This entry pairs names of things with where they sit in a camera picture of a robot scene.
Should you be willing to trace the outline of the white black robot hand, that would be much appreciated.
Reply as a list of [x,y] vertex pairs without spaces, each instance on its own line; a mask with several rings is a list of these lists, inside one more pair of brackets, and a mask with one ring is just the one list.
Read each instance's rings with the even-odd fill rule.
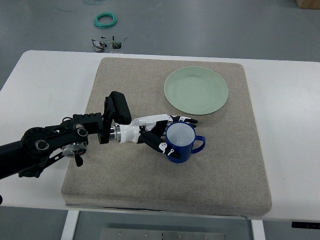
[[198,121],[186,116],[168,114],[151,115],[134,119],[129,125],[115,127],[120,143],[134,142],[147,144],[159,153],[167,154],[170,148],[166,141],[167,128],[176,122],[185,122],[196,128]]

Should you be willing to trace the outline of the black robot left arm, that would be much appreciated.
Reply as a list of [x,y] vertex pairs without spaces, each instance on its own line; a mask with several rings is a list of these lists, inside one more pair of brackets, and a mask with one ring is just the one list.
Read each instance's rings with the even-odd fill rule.
[[103,113],[75,114],[59,125],[33,127],[21,140],[0,147],[0,177],[14,174],[38,178],[43,170],[64,157],[65,146],[87,143],[88,136],[96,134],[100,144],[111,140],[112,123],[129,124],[131,113],[123,93],[112,91],[104,100]]

